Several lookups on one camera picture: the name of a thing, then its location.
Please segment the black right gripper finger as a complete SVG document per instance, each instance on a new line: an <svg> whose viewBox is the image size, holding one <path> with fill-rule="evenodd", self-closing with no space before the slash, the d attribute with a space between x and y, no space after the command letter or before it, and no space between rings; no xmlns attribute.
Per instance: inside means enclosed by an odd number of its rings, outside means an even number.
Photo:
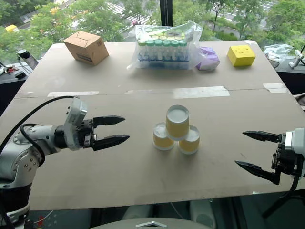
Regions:
<svg viewBox="0 0 305 229"><path fill-rule="evenodd" d="M282 134L276 135L264 131L244 131L243 134L259 141L270 141L274 143L279 143L282 140Z"/></svg>
<svg viewBox="0 0 305 229"><path fill-rule="evenodd" d="M261 167L247 162L235 161L235 163L252 175L271 181L275 185L280 183L279 173L265 171Z"/></svg>

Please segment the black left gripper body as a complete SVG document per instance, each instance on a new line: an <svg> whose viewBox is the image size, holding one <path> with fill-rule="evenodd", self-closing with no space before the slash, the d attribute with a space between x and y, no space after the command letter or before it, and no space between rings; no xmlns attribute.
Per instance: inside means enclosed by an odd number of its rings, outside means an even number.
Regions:
<svg viewBox="0 0 305 229"><path fill-rule="evenodd" d="M94 119L86 119L81 122L76 128L78 142L81 148L97 149L95 144L97 141L97 136L94 133L94 129L97 126L94 124Z"/></svg>

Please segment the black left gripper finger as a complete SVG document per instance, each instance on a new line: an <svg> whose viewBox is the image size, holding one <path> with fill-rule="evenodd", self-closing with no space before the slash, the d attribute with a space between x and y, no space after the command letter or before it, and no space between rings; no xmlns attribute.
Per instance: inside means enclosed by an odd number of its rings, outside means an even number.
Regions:
<svg viewBox="0 0 305 229"><path fill-rule="evenodd" d="M92 119L93 126L101 126L101 125L115 125L122 121L125 118L117 115L108 115L108 116L101 116L101 117L94 117Z"/></svg>
<svg viewBox="0 0 305 229"><path fill-rule="evenodd" d="M105 137L104 139L101 140L94 140L91 148L94 151L114 147L116 145L119 145L126 140L130 138L129 135L112 135L109 137Z"/></svg>

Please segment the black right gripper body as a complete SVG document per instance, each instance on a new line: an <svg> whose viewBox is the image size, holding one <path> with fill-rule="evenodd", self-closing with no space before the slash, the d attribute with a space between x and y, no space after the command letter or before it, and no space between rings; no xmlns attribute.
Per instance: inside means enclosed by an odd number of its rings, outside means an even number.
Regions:
<svg viewBox="0 0 305 229"><path fill-rule="evenodd" d="M303 178L303 134L282 134L271 168L280 175Z"/></svg>

